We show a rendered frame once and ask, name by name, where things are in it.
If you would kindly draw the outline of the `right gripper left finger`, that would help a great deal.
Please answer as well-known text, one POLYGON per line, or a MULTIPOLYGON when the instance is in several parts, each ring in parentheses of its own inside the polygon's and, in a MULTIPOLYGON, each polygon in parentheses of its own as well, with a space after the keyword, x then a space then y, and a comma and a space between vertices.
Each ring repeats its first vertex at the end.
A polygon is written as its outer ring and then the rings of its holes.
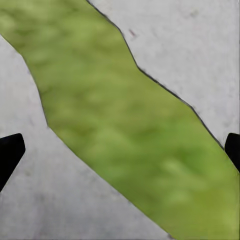
POLYGON ((0 138, 0 192, 26 151, 21 133, 0 138))

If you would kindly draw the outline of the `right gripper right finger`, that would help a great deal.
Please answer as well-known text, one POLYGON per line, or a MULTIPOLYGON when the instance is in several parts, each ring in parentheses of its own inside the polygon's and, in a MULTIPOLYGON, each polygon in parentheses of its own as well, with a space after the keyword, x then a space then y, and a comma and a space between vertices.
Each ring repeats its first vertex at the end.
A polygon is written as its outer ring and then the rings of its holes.
POLYGON ((232 132, 229 133, 224 149, 240 172, 240 135, 232 132))

